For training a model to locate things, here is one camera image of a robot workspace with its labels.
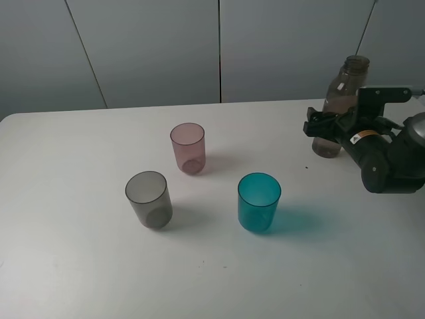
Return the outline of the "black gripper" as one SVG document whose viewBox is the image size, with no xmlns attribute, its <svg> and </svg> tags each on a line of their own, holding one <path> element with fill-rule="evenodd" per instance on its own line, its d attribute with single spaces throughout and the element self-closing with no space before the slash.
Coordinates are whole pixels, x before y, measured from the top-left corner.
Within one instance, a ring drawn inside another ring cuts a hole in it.
<svg viewBox="0 0 425 319">
<path fill-rule="evenodd" d="M 359 166 L 367 191 L 395 193 L 397 187 L 386 156 L 390 143 L 383 138 L 386 127 L 376 118 L 356 118 L 351 111 L 323 112 L 309 107 L 303 132 L 310 138 L 341 144 Z"/>
</svg>

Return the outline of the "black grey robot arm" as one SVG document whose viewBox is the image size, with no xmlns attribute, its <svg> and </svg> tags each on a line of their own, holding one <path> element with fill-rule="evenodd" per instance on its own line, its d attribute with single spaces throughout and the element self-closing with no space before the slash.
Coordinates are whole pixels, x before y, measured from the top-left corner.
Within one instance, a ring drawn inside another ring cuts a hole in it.
<svg viewBox="0 0 425 319">
<path fill-rule="evenodd" d="M 371 193 L 414 193 L 424 186 L 424 138 L 415 131 L 424 114 L 398 125 L 383 111 L 362 112 L 356 106 L 344 114 L 307 109 L 304 133 L 338 143 L 359 166 Z"/>
</svg>

